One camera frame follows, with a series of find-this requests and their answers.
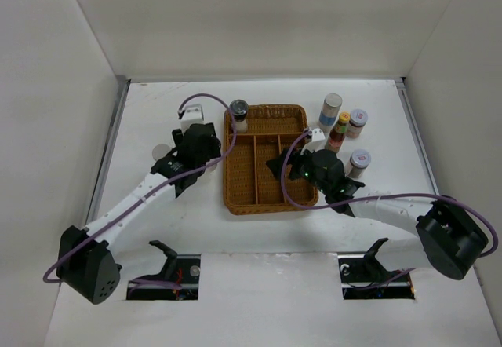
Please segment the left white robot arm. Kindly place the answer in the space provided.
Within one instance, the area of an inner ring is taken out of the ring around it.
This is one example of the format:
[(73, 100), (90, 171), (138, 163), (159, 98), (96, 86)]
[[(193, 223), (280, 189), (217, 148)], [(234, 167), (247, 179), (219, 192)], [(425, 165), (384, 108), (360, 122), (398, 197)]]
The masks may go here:
[(112, 248), (119, 235), (148, 207), (177, 199), (221, 157), (214, 125), (195, 123), (173, 131), (175, 148), (157, 160), (150, 172), (119, 204), (85, 228), (74, 225), (60, 237), (56, 277), (94, 305), (108, 299), (122, 266)]

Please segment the clear-lid white spice jar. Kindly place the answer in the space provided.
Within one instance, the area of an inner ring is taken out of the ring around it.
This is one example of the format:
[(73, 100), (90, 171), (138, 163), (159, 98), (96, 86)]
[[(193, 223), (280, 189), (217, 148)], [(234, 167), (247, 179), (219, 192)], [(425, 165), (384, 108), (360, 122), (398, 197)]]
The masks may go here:
[(236, 131), (246, 133), (248, 130), (247, 115), (249, 105), (241, 99), (233, 100), (230, 104), (230, 111), (235, 119)]

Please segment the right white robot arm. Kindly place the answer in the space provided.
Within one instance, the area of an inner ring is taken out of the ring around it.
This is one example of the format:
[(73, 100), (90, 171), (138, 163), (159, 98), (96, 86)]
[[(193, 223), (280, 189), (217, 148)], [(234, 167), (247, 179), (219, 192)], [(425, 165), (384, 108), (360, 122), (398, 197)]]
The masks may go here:
[(284, 150), (266, 165), (279, 181), (284, 177), (306, 180), (338, 214), (379, 221), (409, 233), (402, 240), (379, 239), (367, 251), (363, 268), (372, 280), (411, 268), (433, 268), (462, 280), (488, 243), (486, 234), (454, 199), (392, 198), (374, 191), (346, 176), (344, 164), (330, 150)]

